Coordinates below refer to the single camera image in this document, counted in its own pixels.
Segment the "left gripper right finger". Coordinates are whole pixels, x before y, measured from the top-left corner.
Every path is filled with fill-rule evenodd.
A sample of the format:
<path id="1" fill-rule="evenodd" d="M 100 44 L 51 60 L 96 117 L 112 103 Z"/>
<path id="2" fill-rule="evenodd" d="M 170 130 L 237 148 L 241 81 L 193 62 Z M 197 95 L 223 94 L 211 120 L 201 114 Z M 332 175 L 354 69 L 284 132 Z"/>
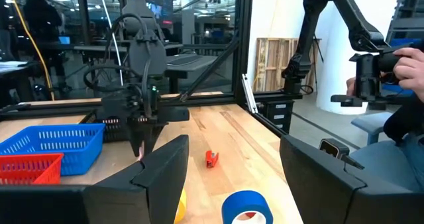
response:
<path id="1" fill-rule="evenodd" d="M 284 174 L 304 224 L 424 224 L 424 192 L 373 177 L 289 135 Z"/>

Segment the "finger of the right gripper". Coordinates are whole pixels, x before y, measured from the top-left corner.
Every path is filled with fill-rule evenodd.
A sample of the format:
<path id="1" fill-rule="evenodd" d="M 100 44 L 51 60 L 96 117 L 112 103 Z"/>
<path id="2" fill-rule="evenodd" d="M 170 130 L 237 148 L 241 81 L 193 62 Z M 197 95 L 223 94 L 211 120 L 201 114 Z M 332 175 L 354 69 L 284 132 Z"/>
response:
<path id="1" fill-rule="evenodd" d="M 144 144 L 144 131 L 141 126 L 129 128 L 129 142 L 134 155 L 138 157 L 138 148 L 142 143 Z"/>
<path id="2" fill-rule="evenodd" d="M 158 137 L 160 136 L 160 133 L 163 130 L 163 126 L 159 127 L 153 127 L 150 130 L 146 131 L 144 133 L 144 155 L 150 154 L 155 145 L 156 141 L 158 140 Z"/>

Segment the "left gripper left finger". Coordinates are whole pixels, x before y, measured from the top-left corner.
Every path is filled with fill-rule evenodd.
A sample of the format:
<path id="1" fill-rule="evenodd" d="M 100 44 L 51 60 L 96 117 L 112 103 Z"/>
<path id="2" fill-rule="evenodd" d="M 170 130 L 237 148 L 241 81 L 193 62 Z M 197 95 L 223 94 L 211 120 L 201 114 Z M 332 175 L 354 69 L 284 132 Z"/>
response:
<path id="1" fill-rule="evenodd" d="M 173 224 L 188 156 L 180 135 L 94 185 L 0 186 L 0 224 Z"/>

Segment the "yellow tape roll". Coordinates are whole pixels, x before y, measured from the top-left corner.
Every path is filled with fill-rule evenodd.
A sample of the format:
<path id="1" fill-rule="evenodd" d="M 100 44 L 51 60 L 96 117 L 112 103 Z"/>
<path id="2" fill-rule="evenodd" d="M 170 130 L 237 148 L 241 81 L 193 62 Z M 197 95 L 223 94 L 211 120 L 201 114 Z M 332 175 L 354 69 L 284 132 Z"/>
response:
<path id="1" fill-rule="evenodd" d="M 174 224 L 178 224 L 183 220 L 183 218 L 185 217 L 185 214 L 186 214 L 186 209 L 187 209 L 187 195 L 186 195 L 185 189 L 183 189 L 181 196 L 180 196 L 178 208 L 177 208 L 177 211 L 176 211 Z"/>

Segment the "blue tape roll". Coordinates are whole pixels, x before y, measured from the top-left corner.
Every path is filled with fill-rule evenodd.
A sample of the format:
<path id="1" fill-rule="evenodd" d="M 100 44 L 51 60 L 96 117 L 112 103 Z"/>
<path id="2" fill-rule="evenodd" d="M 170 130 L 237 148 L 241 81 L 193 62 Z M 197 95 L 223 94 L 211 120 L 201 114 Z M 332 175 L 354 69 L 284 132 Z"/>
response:
<path id="1" fill-rule="evenodd" d="M 254 212 L 253 218 L 245 213 Z M 221 208 L 223 224 L 274 224 L 274 217 L 266 199 L 253 190 L 231 194 Z"/>

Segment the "black plastic basket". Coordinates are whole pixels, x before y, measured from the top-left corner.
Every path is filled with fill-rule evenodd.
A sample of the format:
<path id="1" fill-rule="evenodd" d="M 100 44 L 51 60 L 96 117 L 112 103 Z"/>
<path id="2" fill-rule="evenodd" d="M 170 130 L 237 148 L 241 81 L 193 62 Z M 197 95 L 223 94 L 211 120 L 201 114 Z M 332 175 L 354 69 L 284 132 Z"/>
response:
<path id="1" fill-rule="evenodd" d="M 103 133 L 104 142 L 128 141 L 128 134 L 122 128 L 118 117 L 108 117 L 102 111 L 92 111 L 86 115 L 80 124 L 103 123 L 105 125 Z"/>

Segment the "blue plastic basket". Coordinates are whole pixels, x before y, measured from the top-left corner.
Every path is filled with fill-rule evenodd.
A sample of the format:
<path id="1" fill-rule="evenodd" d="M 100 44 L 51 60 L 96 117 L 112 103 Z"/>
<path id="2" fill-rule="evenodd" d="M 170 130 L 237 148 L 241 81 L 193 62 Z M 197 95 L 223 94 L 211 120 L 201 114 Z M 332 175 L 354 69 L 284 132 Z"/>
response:
<path id="1" fill-rule="evenodd" d="M 103 148 L 105 125 L 30 126 L 0 143 L 0 155 L 62 153 L 61 175 L 88 172 Z"/>

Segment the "black background desk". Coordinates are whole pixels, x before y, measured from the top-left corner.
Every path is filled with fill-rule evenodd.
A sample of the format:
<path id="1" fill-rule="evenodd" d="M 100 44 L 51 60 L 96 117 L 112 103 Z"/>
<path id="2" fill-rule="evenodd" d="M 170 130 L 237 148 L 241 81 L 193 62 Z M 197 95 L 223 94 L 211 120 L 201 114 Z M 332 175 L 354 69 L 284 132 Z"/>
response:
<path id="1" fill-rule="evenodd" d="M 179 80 L 187 79 L 189 72 L 211 65 L 216 56 L 203 56 L 198 54 L 178 54 L 167 56 L 165 76 L 169 79 L 169 93 L 178 93 Z"/>

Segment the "red plastic basket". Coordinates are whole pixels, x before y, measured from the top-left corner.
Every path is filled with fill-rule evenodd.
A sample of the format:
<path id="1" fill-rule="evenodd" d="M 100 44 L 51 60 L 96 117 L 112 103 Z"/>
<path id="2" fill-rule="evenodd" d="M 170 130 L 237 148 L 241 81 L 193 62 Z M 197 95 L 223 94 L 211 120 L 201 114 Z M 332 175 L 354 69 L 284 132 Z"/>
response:
<path id="1" fill-rule="evenodd" d="M 59 184 L 63 153 L 0 156 L 0 185 Z"/>

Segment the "blue chair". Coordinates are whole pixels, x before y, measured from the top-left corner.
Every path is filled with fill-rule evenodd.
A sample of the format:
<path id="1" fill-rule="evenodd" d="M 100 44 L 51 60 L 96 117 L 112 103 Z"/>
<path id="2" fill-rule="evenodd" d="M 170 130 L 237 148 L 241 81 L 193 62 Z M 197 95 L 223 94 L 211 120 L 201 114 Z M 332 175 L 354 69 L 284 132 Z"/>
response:
<path id="1" fill-rule="evenodd" d="M 379 141 L 379 134 L 393 117 L 394 114 L 383 112 L 355 118 L 352 124 L 368 133 L 368 143 L 350 156 L 371 175 L 411 191 L 424 192 L 424 131 L 401 132 L 399 142 L 392 134 L 388 140 Z"/>

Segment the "black drawer unit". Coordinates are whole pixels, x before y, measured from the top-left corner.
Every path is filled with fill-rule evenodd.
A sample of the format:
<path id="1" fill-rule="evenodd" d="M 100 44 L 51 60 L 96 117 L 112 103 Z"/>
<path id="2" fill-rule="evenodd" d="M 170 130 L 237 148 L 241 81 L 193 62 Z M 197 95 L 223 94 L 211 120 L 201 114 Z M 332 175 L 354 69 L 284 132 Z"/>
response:
<path id="1" fill-rule="evenodd" d="M 271 101 L 264 104 L 264 116 L 277 128 L 290 132 L 294 101 Z"/>

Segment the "person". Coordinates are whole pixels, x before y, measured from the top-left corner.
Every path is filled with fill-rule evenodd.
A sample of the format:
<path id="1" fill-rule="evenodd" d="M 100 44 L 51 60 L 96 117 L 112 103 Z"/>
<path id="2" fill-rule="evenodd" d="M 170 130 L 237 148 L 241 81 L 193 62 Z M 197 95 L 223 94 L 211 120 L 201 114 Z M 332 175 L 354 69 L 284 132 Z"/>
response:
<path id="1" fill-rule="evenodd" d="M 385 134 L 406 157 L 413 179 L 424 191 L 424 101 L 413 94 L 384 124 Z"/>
<path id="2" fill-rule="evenodd" d="M 37 43 L 59 43 L 58 27 L 62 26 L 62 19 L 57 10 L 48 4 L 47 0 L 26 0 L 23 7 L 25 19 L 30 34 Z M 39 48 L 48 71 L 53 66 L 58 78 L 58 86 L 63 93 L 66 88 L 66 78 L 62 59 L 55 50 Z"/>

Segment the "person's hand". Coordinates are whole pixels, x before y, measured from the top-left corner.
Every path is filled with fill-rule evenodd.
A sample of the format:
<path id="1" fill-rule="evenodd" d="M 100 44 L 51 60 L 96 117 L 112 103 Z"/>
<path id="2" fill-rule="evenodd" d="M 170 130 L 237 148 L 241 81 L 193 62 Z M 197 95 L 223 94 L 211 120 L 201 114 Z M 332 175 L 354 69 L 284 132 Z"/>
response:
<path id="1" fill-rule="evenodd" d="M 393 70 L 400 87 L 412 90 L 424 103 L 424 52 L 416 48 L 401 48 L 394 55 L 400 57 Z"/>
<path id="2" fill-rule="evenodd" d="M 356 78 L 355 78 L 355 77 L 353 77 L 353 78 L 349 78 L 349 79 L 346 81 L 346 86 L 347 86 L 346 94 L 347 94 L 348 96 L 353 96 L 353 95 L 354 95 L 354 93 L 355 93 L 355 81 L 356 81 Z"/>

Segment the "wooden pallet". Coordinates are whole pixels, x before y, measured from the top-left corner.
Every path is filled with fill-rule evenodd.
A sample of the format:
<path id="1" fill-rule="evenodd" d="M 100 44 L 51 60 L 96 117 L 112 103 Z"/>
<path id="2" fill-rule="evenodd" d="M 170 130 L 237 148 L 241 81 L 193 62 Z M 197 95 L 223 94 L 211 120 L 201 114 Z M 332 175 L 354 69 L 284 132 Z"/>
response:
<path id="1" fill-rule="evenodd" d="M 298 38 L 257 38 L 253 91 L 277 91 L 284 87 L 282 72 L 295 54 Z"/>

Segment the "silver frame bracket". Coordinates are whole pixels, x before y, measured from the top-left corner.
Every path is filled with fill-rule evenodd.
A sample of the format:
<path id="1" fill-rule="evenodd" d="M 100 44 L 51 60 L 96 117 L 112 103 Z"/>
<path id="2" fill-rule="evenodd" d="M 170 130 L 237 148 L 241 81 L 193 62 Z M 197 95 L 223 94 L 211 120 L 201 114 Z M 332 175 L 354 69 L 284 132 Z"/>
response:
<path id="1" fill-rule="evenodd" d="M 252 114 L 256 114 L 258 113 L 258 108 L 256 106 L 256 101 L 254 98 L 254 94 L 250 85 L 250 82 L 246 76 L 246 74 L 241 74 L 242 76 L 242 86 L 243 86 L 243 90 L 244 90 L 244 94 L 246 97 L 246 103 L 248 105 L 248 110 L 252 113 Z"/>

